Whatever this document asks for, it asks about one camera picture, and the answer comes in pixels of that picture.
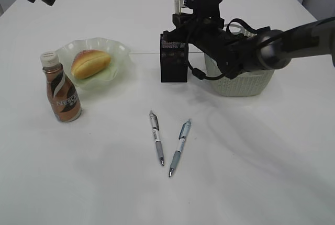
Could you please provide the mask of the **black covered right gripper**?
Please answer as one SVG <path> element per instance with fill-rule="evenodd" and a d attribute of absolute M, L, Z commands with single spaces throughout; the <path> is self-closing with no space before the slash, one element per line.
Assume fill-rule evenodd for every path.
<path fill-rule="evenodd" d="M 185 58 L 192 74 L 200 80 L 219 80 L 223 77 L 234 79 L 242 73 L 241 58 L 237 55 L 238 44 L 243 43 L 243 34 L 233 34 L 223 29 L 222 18 L 197 19 L 195 15 L 182 13 L 173 15 L 173 23 L 176 28 L 172 31 L 164 31 L 164 39 L 167 42 L 185 43 Z M 191 65 L 188 60 L 188 45 L 192 44 L 214 61 L 221 72 L 220 75 L 211 77 L 200 69 Z"/>

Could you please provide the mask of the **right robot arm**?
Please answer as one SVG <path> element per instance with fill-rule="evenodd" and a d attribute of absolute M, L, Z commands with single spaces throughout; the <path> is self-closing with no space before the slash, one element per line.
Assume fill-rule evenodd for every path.
<path fill-rule="evenodd" d="M 334 18 L 326 18 L 281 31 L 269 26 L 254 29 L 240 18 L 224 25 L 224 20 L 198 20 L 194 15 L 174 14 L 176 28 L 164 31 L 166 42 L 192 44 L 212 58 L 220 70 L 208 76 L 187 66 L 200 80 L 234 79 L 246 72 L 273 71 L 286 67 L 292 59 L 329 54 L 334 56 Z"/>

